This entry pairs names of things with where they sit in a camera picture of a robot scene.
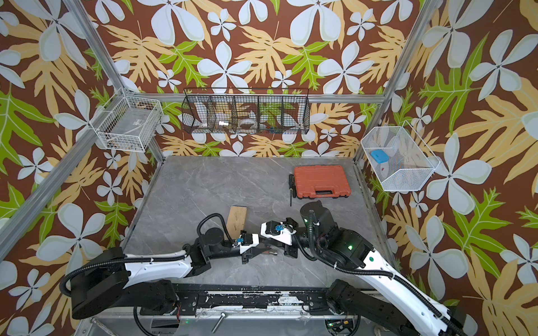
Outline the wooden board with nails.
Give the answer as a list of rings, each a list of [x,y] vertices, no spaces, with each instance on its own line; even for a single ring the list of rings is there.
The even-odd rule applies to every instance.
[[[230,231],[241,231],[245,227],[247,208],[243,206],[232,206],[228,214],[227,228]]]

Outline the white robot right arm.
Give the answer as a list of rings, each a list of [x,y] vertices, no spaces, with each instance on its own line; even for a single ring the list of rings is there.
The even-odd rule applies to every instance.
[[[261,236],[305,252],[307,258],[364,280],[382,295],[364,295],[335,281],[327,301],[335,312],[360,314],[399,335],[464,335],[465,313],[430,298],[392,267],[358,232],[341,228],[320,201],[300,209],[303,225],[292,218],[266,221]]]

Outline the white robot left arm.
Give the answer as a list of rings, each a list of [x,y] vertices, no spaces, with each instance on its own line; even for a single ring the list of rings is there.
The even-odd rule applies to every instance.
[[[59,284],[61,294],[71,299],[71,315],[85,319],[112,307],[134,307],[169,312],[177,301],[172,279],[198,276],[211,267],[211,260],[239,257],[242,263],[265,252],[263,238],[242,231],[233,239],[226,224],[202,230],[210,214],[196,227],[197,238],[178,252],[136,256],[120,247],[106,250],[84,266],[66,274]]]

